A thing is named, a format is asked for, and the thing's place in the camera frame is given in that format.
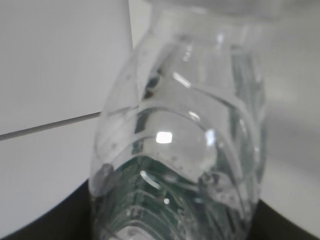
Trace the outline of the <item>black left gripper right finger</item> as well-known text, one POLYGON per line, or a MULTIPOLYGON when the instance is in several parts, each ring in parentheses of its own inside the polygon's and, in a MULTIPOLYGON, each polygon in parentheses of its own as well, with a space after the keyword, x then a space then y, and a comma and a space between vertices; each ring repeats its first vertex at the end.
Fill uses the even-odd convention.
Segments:
POLYGON ((319 240, 260 200, 252 221, 252 240, 319 240))

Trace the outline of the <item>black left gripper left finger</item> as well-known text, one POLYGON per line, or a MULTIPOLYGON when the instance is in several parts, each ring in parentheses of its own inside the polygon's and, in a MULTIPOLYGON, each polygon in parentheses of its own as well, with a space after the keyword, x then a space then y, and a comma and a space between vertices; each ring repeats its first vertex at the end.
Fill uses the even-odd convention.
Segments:
POLYGON ((5 240, 90 240, 91 215, 88 181, 53 209, 4 237, 5 240))

